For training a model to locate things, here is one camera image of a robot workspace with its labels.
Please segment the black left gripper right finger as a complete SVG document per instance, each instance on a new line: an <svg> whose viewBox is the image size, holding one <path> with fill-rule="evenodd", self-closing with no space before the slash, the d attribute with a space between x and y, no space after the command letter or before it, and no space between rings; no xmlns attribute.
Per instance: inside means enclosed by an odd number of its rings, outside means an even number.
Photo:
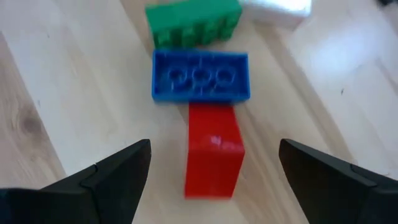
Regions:
<svg viewBox="0 0 398 224"><path fill-rule="evenodd" d="M309 223L397 224L397 181L291 139L279 159Z"/></svg>

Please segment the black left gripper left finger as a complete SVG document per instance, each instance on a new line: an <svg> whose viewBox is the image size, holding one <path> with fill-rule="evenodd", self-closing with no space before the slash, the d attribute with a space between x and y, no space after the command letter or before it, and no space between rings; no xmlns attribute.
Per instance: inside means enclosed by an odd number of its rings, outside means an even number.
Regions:
<svg viewBox="0 0 398 224"><path fill-rule="evenodd" d="M151 155L142 139L42 189L2 188L1 223L131 224Z"/></svg>

